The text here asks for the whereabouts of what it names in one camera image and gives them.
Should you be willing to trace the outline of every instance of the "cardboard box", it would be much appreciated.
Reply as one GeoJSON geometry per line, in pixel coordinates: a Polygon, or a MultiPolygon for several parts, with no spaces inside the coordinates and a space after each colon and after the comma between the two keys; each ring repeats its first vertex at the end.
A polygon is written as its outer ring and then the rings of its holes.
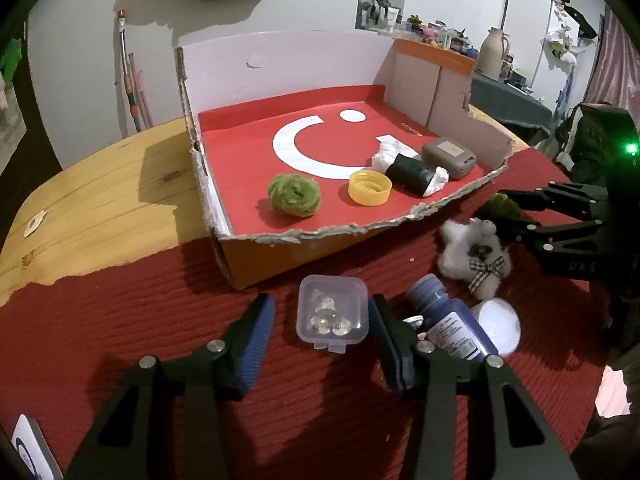
{"type": "Polygon", "coordinates": [[[181,47],[176,60],[204,219],[237,288],[433,214],[513,153],[512,139],[467,111],[474,61],[429,45],[360,30],[263,32],[181,47]],[[383,206],[357,206],[348,174],[389,132],[416,152],[452,137],[478,167],[427,198],[393,190],[383,206]],[[268,181],[293,170],[321,184],[311,218],[277,216],[266,201],[268,181]]]}

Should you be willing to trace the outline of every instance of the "plaid ribbon bow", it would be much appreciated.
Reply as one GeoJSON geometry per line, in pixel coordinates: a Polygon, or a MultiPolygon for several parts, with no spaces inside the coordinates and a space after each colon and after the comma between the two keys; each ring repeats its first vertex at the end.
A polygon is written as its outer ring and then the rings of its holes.
{"type": "Polygon", "coordinates": [[[469,259],[469,269],[477,270],[476,275],[469,283],[469,292],[472,294],[476,291],[482,282],[487,279],[489,274],[493,274],[497,276],[498,279],[502,279],[502,269],[506,265],[504,258],[502,256],[498,256],[492,263],[488,264],[479,258],[470,258],[469,259]]]}

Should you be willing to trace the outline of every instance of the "white card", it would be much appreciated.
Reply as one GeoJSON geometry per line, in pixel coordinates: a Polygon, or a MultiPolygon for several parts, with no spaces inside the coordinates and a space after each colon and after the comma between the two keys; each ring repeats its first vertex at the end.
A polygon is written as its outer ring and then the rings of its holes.
{"type": "Polygon", "coordinates": [[[62,471],[35,420],[21,415],[15,425],[11,442],[37,480],[62,480],[62,471]]]}

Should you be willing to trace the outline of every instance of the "wood knot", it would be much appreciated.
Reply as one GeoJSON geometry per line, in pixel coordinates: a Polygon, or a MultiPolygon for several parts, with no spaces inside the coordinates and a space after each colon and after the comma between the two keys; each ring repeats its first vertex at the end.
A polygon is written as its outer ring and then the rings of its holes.
{"type": "Polygon", "coordinates": [[[167,173],[164,177],[162,177],[162,181],[167,184],[172,180],[175,180],[180,176],[180,171],[172,171],[171,173],[167,173]]]}
{"type": "Polygon", "coordinates": [[[28,265],[31,263],[32,260],[33,260],[33,251],[29,251],[22,257],[23,266],[28,267],[28,265]]]}

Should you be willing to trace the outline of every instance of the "small sticker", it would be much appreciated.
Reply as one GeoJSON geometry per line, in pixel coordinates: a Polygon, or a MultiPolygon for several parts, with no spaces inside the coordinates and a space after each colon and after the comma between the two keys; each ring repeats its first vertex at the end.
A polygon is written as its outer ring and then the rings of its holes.
{"type": "Polygon", "coordinates": [[[47,212],[42,210],[36,216],[34,216],[31,220],[29,220],[29,222],[27,223],[27,227],[25,227],[24,229],[25,238],[38,228],[38,226],[42,222],[42,219],[44,218],[44,215],[46,214],[47,212]]]}
{"type": "Polygon", "coordinates": [[[438,147],[443,152],[449,153],[449,155],[451,156],[459,156],[465,153],[465,150],[463,150],[459,146],[456,146],[453,142],[449,142],[448,140],[445,140],[443,143],[439,144],[438,147]]]}

